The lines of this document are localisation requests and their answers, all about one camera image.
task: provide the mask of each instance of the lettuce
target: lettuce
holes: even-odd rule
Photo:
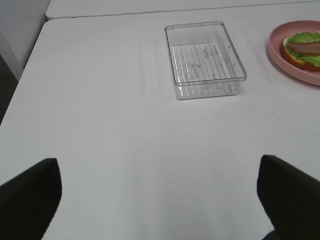
[[[301,32],[288,38],[289,43],[312,43],[316,41],[320,41],[320,32],[316,32],[313,34],[310,32]],[[320,55],[306,56],[291,50],[289,47],[286,47],[286,49],[288,50],[288,52],[290,52],[290,54],[295,56],[298,60],[302,60],[305,63],[311,63],[316,67],[320,67]]]

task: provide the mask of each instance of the white table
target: white table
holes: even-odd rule
[[[320,2],[47,22],[0,127],[0,184],[58,159],[45,240],[259,240],[260,157],[320,179],[320,88],[268,60],[269,33]],[[247,71],[235,96],[177,100],[164,27],[221,20]]]
[[[186,11],[317,0],[51,0],[48,20],[150,12]]]

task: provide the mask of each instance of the clear plastic container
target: clear plastic container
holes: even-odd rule
[[[235,95],[247,73],[221,21],[165,27],[176,98]]]

